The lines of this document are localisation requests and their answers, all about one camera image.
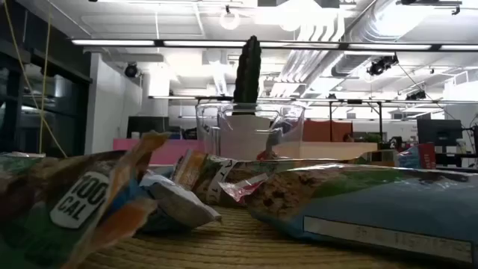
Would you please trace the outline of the overhead light bar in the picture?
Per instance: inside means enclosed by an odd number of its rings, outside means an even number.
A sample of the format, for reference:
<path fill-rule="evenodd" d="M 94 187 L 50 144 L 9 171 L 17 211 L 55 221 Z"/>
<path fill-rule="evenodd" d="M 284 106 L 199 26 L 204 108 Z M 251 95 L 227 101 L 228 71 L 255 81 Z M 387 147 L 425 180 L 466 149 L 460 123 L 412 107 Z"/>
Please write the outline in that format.
<path fill-rule="evenodd" d="M 125 48 L 218 48 L 239 49 L 246 43 L 241 40 L 106 40 L 73 39 L 72 43 L 85 47 Z M 322 41 L 261 41 L 263 49 L 335 50 L 364 52 L 478 52 L 478 44 L 457 43 L 347 43 Z"/>

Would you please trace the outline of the pink plastic bin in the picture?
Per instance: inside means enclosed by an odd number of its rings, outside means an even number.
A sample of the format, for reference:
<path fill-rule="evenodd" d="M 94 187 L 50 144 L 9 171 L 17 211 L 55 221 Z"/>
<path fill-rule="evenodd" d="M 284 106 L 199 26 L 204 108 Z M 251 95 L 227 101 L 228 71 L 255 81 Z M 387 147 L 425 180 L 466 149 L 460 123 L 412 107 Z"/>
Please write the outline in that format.
<path fill-rule="evenodd" d="M 131 138 L 114 138 L 113 150 L 129 150 L 139 139 Z M 204 146 L 197 140 L 168 140 L 162 147 L 155 150 L 150 158 L 150 164 L 153 165 L 173 165 L 188 150 L 196 150 L 204 152 Z"/>

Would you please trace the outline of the black background rig frame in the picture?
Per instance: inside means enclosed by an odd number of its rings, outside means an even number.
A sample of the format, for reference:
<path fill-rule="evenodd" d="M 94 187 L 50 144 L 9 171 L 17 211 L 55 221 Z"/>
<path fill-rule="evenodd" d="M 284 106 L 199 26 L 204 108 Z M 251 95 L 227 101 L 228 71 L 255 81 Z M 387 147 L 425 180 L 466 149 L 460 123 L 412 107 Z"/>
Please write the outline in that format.
<path fill-rule="evenodd" d="M 305 99 L 305 98 L 291 98 L 291 97 L 259 97 L 256 102 L 248 105 L 246 103 L 239 103 L 239 108 L 235 108 L 236 104 L 234 103 L 234 98 L 232 96 L 196 96 L 193 99 L 197 101 L 197 104 L 200 105 L 202 101 L 218 101 L 218 102 L 231 102 L 232 103 L 232 113 L 244 114 L 244 115 L 253 115 L 257 111 L 257 107 L 261 102 L 266 102 L 267 104 L 279 103 L 279 104 L 292 104 L 293 102 L 310 102 L 311 104 L 315 103 L 324 103 L 329 108 L 329 120 L 332 120 L 332 106 L 335 103 L 340 105 L 368 105 L 372 111 L 374 111 L 379 116 L 379 136 L 383 139 L 383 116 L 382 108 L 385 100 L 374 100 L 374 99 Z"/>

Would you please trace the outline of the round woven straw placemat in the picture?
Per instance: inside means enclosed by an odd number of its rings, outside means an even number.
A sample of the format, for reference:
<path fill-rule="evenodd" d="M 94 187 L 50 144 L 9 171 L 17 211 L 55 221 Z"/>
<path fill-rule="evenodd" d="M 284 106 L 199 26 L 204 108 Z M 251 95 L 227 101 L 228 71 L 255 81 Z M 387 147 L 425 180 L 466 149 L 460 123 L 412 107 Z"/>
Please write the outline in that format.
<path fill-rule="evenodd" d="M 87 257 L 78 269 L 470 269 L 434 259 L 337 244 L 305 243 L 242 208 L 186 233 L 135 235 Z"/>

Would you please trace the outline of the orange plastic bin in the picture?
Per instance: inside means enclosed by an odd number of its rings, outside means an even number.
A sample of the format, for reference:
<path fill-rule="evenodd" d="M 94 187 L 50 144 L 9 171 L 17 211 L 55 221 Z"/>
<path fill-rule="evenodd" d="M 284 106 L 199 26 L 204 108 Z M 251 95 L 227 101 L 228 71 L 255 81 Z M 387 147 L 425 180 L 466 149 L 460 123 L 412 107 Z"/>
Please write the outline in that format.
<path fill-rule="evenodd" d="M 348 160 L 363 153 L 377 151 L 377 143 L 358 142 L 287 142 L 273 147 L 273 151 L 288 158 L 328 158 Z"/>

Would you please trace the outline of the green orange-ended granola bar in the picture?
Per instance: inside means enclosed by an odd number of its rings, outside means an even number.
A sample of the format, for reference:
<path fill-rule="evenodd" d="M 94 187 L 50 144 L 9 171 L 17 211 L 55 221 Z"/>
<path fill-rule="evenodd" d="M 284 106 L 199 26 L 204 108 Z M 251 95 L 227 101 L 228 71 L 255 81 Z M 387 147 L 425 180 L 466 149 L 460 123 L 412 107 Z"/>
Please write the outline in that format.
<path fill-rule="evenodd" d="M 0 152 L 0 156 L 23 157 L 23 158 L 45 158 L 45 153 L 27 153 L 27 152 Z"/>
<path fill-rule="evenodd" d="M 131 237 L 157 206 L 139 183 L 169 136 L 69 158 L 0 156 L 0 269 L 75 269 Z"/>

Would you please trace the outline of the black computer monitor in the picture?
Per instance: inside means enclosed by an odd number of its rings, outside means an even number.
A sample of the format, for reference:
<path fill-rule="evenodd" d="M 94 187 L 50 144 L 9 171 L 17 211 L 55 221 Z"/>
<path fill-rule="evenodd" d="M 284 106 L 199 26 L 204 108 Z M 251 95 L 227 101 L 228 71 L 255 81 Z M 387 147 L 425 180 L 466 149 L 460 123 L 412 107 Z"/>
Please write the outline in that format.
<path fill-rule="evenodd" d="M 417 120 L 418 142 L 435 146 L 456 146 L 462 138 L 460 120 Z"/>

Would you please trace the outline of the red-orange partition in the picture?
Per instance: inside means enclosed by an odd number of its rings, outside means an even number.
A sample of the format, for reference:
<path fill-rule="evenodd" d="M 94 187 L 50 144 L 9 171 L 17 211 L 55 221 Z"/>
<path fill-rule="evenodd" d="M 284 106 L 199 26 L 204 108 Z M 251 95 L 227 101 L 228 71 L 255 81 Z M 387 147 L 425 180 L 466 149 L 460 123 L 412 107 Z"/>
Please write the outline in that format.
<path fill-rule="evenodd" d="M 305 142 L 343 142 L 344 137 L 352 133 L 352 123 L 306 120 L 303 126 L 302 140 Z"/>

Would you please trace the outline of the blue Chewy granola bar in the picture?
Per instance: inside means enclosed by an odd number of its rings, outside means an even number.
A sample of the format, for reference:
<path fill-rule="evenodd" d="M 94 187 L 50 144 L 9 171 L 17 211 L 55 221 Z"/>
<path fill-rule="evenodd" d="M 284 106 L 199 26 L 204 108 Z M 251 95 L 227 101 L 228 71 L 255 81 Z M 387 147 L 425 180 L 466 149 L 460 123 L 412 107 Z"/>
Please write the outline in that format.
<path fill-rule="evenodd" d="M 157 208 L 141 228 L 143 233 L 185 232 L 208 223 L 222 223 L 220 213 L 162 175 L 147 173 L 140 187 L 157 202 Z"/>

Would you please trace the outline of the clear plastic bin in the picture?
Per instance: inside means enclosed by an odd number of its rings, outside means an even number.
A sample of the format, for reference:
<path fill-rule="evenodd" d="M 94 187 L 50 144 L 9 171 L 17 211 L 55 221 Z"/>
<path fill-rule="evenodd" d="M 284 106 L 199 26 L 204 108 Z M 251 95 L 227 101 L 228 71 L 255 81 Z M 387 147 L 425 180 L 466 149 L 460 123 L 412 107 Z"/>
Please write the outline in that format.
<path fill-rule="evenodd" d="M 231 102 L 211 102 L 196 106 L 198 140 L 202 142 L 207 153 L 220 156 L 218 119 L 231 115 L 233 115 Z M 261 102 L 254 116 L 266 117 L 270 120 L 266 149 L 257 156 L 256 160 L 287 158 L 278 156 L 273 151 L 273 147 L 281 143 L 302 142 L 304 107 L 294 104 Z"/>

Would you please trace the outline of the green cactus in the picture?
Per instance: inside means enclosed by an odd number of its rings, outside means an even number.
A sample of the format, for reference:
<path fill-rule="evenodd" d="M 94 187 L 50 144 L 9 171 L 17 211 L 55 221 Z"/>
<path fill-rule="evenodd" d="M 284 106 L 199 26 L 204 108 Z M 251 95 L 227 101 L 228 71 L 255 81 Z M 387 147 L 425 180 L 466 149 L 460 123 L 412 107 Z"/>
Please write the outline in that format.
<path fill-rule="evenodd" d="M 255 115 L 261 71 L 261 45 L 252 35 L 242 48 L 233 95 L 233 115 Z"/>

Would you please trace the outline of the round ceiling lamp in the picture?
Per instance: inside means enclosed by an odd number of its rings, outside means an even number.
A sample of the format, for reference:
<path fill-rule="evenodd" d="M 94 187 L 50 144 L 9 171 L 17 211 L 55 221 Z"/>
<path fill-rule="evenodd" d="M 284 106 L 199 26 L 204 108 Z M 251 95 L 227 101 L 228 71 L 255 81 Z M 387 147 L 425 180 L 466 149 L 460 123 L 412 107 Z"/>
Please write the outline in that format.
<path fill-rule="evenodd" d="M 240 24 L 240 15 L 236 10 L 224 11 L 220 15 L 220 25 L 226 30 L 235 30 Z"/>

